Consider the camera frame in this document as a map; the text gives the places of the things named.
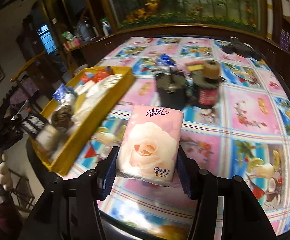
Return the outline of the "purple bottle left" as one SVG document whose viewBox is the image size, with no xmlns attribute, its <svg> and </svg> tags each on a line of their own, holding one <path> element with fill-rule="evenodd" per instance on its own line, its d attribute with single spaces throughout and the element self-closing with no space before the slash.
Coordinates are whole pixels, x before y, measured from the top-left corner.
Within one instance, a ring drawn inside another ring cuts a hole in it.
<svg viewBox="0 0 290 240">
<path fill-rule="evenodd" d="M 283 50 L 285 50 L 285 38 L 286 38 L 285 31 L 284 30 L 281 30 L 281 34 L 280 34 L 280 47 Z"/>
</svg>

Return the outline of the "orange plastic bag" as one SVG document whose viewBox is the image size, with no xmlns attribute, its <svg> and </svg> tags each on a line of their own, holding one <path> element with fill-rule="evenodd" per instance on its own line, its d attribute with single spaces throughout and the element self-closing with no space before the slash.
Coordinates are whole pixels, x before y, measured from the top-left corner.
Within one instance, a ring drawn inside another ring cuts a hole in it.
<svg viewBox="0 0 290 240">
<path fill-rule="evenodd" d="M 94 83 L 98 83 L 99 81 L 109 77 L 113 74 L 113 70 L 111 67 L 105 67 L 96 73 L 85 72 L 84 75 L 80 78 L 80 80 L 84 83 L 89 81 L 93 81 Z"/>
</svg>

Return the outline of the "flower landscape painting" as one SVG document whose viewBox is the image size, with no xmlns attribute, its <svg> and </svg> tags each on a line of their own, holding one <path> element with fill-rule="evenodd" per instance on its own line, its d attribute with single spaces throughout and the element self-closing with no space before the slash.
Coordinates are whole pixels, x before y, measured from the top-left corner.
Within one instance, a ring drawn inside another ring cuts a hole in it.
<svg viewBox="0 0 290 240">
<path fill-rule="evenodd" d="M 261 31 L 259 0 L 109 0 L 119 29 L 170 23 Z"/>
</svg>

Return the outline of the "pink tissue pack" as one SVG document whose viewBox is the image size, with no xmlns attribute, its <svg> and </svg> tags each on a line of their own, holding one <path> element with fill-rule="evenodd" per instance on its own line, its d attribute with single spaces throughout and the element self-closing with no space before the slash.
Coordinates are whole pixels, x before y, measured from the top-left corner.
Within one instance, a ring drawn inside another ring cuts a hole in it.
<svg viewBox="0 0 290 240">
<path fill-rule="evenodd" d="M 170 186 L 178 155 L 182 111 L 135 105 L 116 161 L 120 177 Z"/>
</svg>

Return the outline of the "red label motor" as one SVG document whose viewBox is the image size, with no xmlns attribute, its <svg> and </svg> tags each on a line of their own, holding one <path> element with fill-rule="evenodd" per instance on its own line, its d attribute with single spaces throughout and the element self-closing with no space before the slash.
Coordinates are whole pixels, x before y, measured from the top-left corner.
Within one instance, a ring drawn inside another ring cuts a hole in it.
<svg viewBox="0 0 290 240">
<path fill-rule="evenodd" d="M 219 101 L 219 85 L 225 82 L 225 79 L 209 79 L 203 75 L 194 75 L 192 77 L 192 96 L 191 105 L 202 109 L 212 108 Z"/>
</svg>

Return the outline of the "wooden chair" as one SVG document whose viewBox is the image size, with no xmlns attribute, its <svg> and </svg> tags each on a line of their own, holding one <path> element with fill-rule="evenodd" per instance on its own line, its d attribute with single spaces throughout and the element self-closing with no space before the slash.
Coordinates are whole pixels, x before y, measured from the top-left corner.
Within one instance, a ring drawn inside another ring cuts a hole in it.
<svg viewBox="0 0 290 240">
<path fill-rule="evenodd" d="M 37 99 L 45 96 L 51 101 L 56 90 L 55 85 L 59 82 L 65 83 L 55 57 L 45 50 L 20 67 L 10 81 L 17 84 L 26 99 L 39 112 L 42 111 L 42 107 L 37 103 Z"/>
</svg>

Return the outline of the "yellow cardboard box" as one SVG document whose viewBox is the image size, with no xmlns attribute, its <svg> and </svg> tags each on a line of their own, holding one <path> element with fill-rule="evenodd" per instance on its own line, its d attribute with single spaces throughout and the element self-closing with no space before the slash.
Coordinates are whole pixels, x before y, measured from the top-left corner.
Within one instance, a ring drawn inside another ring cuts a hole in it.
<svg viewBox="0 0 290 240">
<path fill-rule="evenodd" d="M 134 83 L 135 77 L 133 76 L 131 67 L 112 66 L 111 68 L 113 70 L 112 75 L 122 74 L 123 77 L 113 87 L 113 89 L 106 94 L 106 96 L 80 125 L 76 126 L 73 123 L 71 128 L 64 133 L 64 139 L 61 139 L 61 132 L 59 132 L 56 139 L 52 139 L 51 143 L 48 144 L 48 148 L 42 146 L 35 139 L 30 139 L 35 155 L 39 158 L 39 161 L 48 172 L 54 172 L 61 176 L 67 175 L 88 139 L 93 135 L 102 120 Z M 86 87 L 89 87 L 89 85 L 83 85 L 78 91 L 78 95 L 80 94 L 80 91 Z M 73 111 L 77 97 L 74 100 L 74 103 L 69 104 L 72 106 Z"/>
</svg>

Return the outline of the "purple bottle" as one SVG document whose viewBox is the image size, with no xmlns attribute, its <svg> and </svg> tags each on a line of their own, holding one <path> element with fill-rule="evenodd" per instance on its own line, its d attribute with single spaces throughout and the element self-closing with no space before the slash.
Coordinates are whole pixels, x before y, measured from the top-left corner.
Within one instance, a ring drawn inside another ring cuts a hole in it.
<svg viewBox="0 0 290 240">
<path fill-rule="evenodd" d="M 280 34 L 280 47 L 283 50 L 285 50 L 285 38 L 286 38 L 285 31 L 284 30 L 281 30 L 281 34 Z"/>
<path fill-rule="evenodd" d="M 289 44 L 290 44 L 290 35 L 286 31 L 284 33 L 284 49 L 287 50 L 287 51 L 289 50 Z"/>
</svg>

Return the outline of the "white cloth sack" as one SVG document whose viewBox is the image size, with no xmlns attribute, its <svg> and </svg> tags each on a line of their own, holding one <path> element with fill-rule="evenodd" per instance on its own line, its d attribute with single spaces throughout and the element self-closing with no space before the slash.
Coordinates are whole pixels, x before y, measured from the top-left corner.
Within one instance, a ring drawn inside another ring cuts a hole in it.
<svg viewBox="0 0 290 240">
<path fill-rule="evenodd" d="M 75 102 L 71 121 L 76 126 L 80 125 L 122 77 L 122 74 L 110 75 L 82 89 Z"/>
</svg>

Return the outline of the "colourful patterned tablecloth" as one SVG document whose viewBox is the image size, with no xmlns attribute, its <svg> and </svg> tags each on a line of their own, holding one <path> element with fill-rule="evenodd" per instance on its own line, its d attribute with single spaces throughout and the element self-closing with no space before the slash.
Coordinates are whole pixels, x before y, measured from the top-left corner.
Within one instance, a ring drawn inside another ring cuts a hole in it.
<svg viewBox="0 0 290 240">
<path fill-rule="evenodd" d="M 193 37 L 132 37 L 94 66 L 128 66 L 134 84 L 88 140 L 67 174 L 94 168 L 120 144 L 135 105 L 159 105 L 154 75 L 166 56 L 187 76 L 207 59 L 220 63 L 219 100 L 209 109 L 186 106 L 181 146 L 216 176 L 242 177 L 263 208 L 278 239 L 290 239 L 290 98 L 263 60 L 222 51 L 224 41 Z"/>
</svg>

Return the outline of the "blue grey kettle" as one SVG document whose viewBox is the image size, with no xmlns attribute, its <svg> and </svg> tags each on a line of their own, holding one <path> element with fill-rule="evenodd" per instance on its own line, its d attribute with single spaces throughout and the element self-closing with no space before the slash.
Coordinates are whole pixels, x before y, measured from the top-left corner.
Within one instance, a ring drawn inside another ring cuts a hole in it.
<svg viewBox="0 0 290 240">
<path fill-rule="evenodd" d="M 83 22 L 81 22 L 81 21 L 78 22 L 77 31 L 78 31 L 78 34 L 83 42 L 90 41 L 90 39 L 91 39 L 90 33 L 89 33 L 86 25 Z"/>
</svg>

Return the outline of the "purple bottle right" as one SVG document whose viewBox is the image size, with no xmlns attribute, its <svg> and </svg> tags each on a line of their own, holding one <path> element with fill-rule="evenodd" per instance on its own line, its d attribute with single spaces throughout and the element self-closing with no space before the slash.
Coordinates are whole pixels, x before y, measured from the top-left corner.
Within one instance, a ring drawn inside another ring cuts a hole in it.
<svg viewBox="0 0 290 240">
<path fill-rule="evenodd" d="M 289 50 L 289 44 L 290 44 L 290 35 L 286 31 L 284 33 L 284 49 L 287 50 L 287 51 Z"/>
</svg>

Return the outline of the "black motor with shaft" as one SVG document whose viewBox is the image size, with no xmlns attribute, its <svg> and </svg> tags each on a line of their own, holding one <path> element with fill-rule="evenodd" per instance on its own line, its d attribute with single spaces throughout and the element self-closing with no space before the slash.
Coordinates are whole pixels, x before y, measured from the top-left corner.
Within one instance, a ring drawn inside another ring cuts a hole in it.
<svg viewBox="0 0 290 240">
<path fill-rule="evenodd" d="M 169 67 L 168 71 L 157 73 L 155 81 L 160 106 L 183 110 L 187 102 L 186 90 L 188 86 L 185 74 Z"/>
</svg>

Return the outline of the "brown knitted cloth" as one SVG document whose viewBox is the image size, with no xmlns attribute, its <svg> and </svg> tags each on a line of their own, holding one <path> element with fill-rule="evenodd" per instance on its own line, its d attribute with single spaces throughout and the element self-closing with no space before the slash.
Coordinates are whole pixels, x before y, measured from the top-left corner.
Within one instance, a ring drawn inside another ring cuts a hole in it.
<svg viewBox="0 0 290 240">
<path fill-rule="evenodd" d="M 69 129 L 73 125 L 72 115 L 72 106 L 63 105 L 59 110 L 53 112 L 51 123 L 56 128 Z"/>
</svg>

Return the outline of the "blue white snack bag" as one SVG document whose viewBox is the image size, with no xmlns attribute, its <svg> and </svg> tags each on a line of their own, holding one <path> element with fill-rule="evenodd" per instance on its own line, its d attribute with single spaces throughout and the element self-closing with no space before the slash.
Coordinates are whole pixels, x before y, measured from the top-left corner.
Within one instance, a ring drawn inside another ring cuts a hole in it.
<svg viewBox="0 0 290 240">
<path fill-rule="evenodd" d="M 159 54 L 155 60 L 155 68 L 161 72 L 168 72 L 170 69 L 177 70 L 177 64 L 169 55 Z"/>
</svg>

